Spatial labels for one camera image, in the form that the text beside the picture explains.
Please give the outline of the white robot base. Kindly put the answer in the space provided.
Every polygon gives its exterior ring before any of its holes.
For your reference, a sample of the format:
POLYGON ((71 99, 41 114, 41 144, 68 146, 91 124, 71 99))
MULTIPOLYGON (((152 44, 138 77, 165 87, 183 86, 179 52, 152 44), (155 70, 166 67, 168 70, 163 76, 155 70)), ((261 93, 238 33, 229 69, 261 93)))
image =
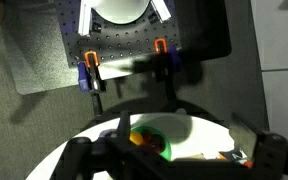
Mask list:
POLYGON ((78 34, 89 35, 93 10, 111 23, 128 24, 139 19, 149 5, 157 12, 161 23, 172 17, 164 0, 81 0, 78 34))

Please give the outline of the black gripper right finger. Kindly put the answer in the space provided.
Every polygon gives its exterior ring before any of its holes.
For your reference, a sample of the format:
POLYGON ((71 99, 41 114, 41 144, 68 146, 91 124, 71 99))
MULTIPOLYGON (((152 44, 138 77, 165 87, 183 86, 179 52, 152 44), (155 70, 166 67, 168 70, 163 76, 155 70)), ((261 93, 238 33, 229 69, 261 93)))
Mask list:
POLYGON ((257 146, 256 131, 237 114, 232 115, 229 135, 234 140, 235 147, 241 149, 250 160, 255 158, 257 146))

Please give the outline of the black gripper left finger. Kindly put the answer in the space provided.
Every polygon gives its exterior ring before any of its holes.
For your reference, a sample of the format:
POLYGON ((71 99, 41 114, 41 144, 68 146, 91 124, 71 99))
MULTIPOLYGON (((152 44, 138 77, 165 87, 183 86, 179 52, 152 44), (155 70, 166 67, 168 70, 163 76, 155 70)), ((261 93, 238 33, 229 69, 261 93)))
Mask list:
POLYGON ((117 128, 117 134, 122 139, 128 140, 130 136, 130 113, 128 111, 122 111, 120 121, 117 128))

